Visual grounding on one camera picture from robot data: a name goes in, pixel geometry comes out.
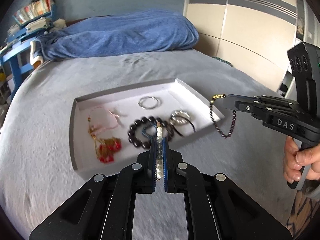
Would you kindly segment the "right hand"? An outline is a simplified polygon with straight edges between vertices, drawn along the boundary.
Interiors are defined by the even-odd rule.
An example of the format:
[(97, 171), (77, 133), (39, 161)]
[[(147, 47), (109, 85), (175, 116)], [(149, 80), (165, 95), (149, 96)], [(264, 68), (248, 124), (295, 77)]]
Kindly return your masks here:
[(292, 184), (294, 181), (300, 181), (303, 166), (311, 165), (306, 176), (308, 180), (319, 180), (319, 145), (300, 150), (292, 137), (286, 137), (284, 146), (283, 172), (287, 182)]

